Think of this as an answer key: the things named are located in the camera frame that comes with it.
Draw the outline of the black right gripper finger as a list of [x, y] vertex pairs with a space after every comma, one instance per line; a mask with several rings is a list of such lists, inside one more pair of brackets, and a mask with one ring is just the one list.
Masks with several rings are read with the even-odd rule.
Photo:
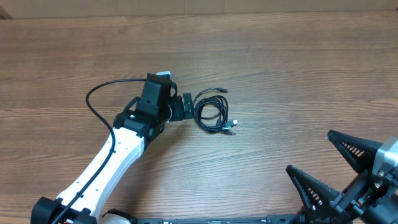
[[383, 145], [382, 142], [357, 138], [332, 129], [328, 131], [326, 138], [357, 174], [373, 168], [377, 150]]
[[330, 222], [333, 213], [330, 202], [333, 203], [340, 193], [293, 165], [288, 165], [286, 172], [300, 195], [306, 221]]

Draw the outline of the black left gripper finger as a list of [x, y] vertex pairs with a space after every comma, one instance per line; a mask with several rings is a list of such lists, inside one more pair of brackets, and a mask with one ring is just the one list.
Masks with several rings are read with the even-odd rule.
[[173, 121], [181, 121], [184, 120], [184, 104], [182, 101], [181, 96], [176, 96], [174, 98], [174, 101], [172, 103], [173, 106], [173, 115], [172, 115], [172, 120]]
[[183, 94], [184, 100], [184, 118], [185, 119], [192, 119], [193, 118], [193, 100], [192, 95], [190, 93]]

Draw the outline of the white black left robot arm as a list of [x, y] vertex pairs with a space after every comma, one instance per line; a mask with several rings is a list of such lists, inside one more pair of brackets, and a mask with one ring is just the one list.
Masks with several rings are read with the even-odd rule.
[[107, 125], [110, 135], [88, 167], [56, 199], [40, 198], [32, 209], [31, 223], [97, 223], [121, 177], [166, 123], [188, 117], [184, 104], [191, 101], [177, 94], [169, 71], [150, 73], [143, 82], [141, 96]]

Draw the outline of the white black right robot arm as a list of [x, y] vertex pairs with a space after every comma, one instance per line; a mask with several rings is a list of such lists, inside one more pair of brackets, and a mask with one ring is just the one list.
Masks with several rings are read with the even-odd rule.
[[293, 223], [397, 223], [397, 138], [376, 142], [334, 130], [326, 138], [357, 175], [339, 192], [287, 166], [303, 203]]

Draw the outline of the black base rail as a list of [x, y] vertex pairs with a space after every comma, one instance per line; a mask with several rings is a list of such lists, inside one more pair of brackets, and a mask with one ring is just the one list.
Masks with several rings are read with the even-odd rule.
[[251, 218], [136, 218], [120, 210], [108, 210], [98, 220], [99, 224], [304, 224], [305, 214], [268, 215]]

